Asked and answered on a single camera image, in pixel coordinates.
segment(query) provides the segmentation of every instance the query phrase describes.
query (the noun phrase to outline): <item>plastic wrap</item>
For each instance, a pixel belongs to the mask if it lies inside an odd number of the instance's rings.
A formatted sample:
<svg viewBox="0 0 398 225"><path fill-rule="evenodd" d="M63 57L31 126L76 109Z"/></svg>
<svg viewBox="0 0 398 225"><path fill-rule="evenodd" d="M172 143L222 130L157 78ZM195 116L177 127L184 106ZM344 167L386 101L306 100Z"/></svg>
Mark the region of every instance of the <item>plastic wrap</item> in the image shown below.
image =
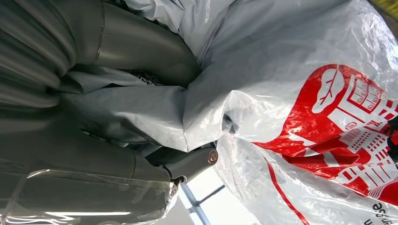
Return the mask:
<svg viewBox="0 0 398 225"><path fill-rule="evenodd" d="M178 196L170 182L42 170L0 172L2 225L141 225L166 216Z"/></svg>
<svg viewBox="0 0 398 225"><path fill-rule="evenodd" d="M263 224L398 222L398 45L367 1L236 1L213 21L208 43L198 42L203 54L178 22L206 23L196 15L212 18L206 10L218 2L197 1L194 11L153 2L135 9L173 24L204 71L187 90L128 87L152 107L108 100L110 115L183 151L219 140L218 173ZM128 93L114 96L138 102Z"/></svg>

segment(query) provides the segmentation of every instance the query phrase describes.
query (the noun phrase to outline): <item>white plastic bag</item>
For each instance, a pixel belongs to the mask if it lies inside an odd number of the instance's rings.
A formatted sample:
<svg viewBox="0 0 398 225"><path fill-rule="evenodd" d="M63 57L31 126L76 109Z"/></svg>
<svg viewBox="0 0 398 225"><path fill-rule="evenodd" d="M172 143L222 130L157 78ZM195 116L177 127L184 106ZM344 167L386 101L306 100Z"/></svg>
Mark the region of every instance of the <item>white plastic bag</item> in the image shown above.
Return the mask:
<svg viewBox="0 0 398 225"><path fill-rule="evenodd" d="M138 91L139 108L99 108L171 148L219 140L220 176L263 224L398 222L398 45L368 2L127 5L178 32L204 71L187 90L118 90L130 105ZM168 106L147 103L156 91Z"/></svg>

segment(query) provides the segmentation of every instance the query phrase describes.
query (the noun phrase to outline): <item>clear plastic sheet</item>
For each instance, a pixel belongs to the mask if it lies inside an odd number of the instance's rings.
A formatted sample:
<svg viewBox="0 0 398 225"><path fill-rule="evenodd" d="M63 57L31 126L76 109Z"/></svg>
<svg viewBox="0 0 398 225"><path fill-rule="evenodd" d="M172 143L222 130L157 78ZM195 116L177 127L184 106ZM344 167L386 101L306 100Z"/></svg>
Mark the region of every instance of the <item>clear plastic sheet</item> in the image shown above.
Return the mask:
<svg viewBox="0 0 398 225"><path fill-rule="evenodd" d="M178 184L42 170L0 172L2 225L141 225L166 216Z"/></svg>

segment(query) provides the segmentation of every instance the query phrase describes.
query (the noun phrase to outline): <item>curved tube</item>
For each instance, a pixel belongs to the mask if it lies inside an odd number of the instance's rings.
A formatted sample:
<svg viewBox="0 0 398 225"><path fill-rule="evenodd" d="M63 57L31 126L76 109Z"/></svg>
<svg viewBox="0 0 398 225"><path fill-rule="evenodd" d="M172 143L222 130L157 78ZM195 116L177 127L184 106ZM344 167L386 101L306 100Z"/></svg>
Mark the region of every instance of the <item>curved tube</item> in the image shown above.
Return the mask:
<svg viewBox="0 0 398 225"><path fill-rule="evenodd" d="M59 77L75 64L139 68L166 85L182 87L200 73L178 36L100 0L0 1L0 74L57 89ZM28 90L0 90L0 103L43 108L57 104L55 98L49 104L30 94L39 97ZM37 102L26 104L23 98Z"/></svg>

